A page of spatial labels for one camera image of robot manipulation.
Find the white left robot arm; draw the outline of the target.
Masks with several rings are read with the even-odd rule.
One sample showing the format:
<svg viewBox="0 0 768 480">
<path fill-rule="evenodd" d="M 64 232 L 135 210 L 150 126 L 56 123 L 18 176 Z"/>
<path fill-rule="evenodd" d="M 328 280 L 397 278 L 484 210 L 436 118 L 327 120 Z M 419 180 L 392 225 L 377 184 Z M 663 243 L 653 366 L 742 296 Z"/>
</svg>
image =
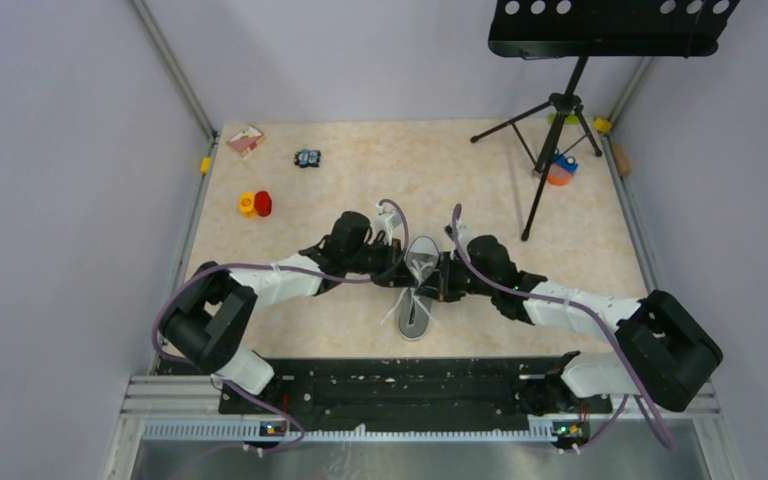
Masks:
<svg viewBox="0 0 768 480">
<path fill-rule="evenodd" d="M 242 388 L 243 401 L 257 413 L 279 404 L 273 367 L 243 337 L 258 310 L 295 298 L 315 297 L 343 284 L 391 287 L 402 265 L 404 212 L 389 199 L 378 215 L 346 211 L 318 243 L 268 264 L 208 262 L 173 294 L 153 325 L 156 341 L 166 340 L 178 360 L 200 373 Z"/>
</svg>

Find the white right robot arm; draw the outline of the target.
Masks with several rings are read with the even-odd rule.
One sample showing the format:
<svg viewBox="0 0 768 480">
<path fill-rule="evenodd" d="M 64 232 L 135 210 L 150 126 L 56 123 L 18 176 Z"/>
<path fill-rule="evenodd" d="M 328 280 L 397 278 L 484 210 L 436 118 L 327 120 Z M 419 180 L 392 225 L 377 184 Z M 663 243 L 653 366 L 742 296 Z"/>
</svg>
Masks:
<svg viewBox="0 0 768 480">
<path fill-rule="evenodd" d="M 549 404 L 572 412 L 586 397 L 637 394 L 671 412 L 685 411 L 722 364 L 720 346 L 670 293 L 642 298 L 592 294 L 517 268 L 492 235 L 440 251 L 427 237 L 407 256 L 417 291 L 441 303 L 481 295 L 504 317 L 557 327 L 610 344 L 576 354 L 546 385 Z"/>
</svg>

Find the grey canvas sneaker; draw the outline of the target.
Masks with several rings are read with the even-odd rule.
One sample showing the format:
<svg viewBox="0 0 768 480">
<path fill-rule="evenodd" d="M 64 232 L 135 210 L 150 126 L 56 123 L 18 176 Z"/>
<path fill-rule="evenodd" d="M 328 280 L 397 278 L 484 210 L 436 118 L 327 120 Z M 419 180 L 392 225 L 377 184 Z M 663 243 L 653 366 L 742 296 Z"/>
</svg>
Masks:
<svg viewBox="0 0 768 480">
<path fill-rule="evenodd" d="M 398 331 L 405 340 L 420 340 L 431 322 L 432 299 L 421 296 L 419 288 L 430 279 L 439 257 L 437 244 L 427 236 L 417 237 L 407 250 L 405 265 L 411 283 L 401 297 L 398 316 Z"/>
</svg>

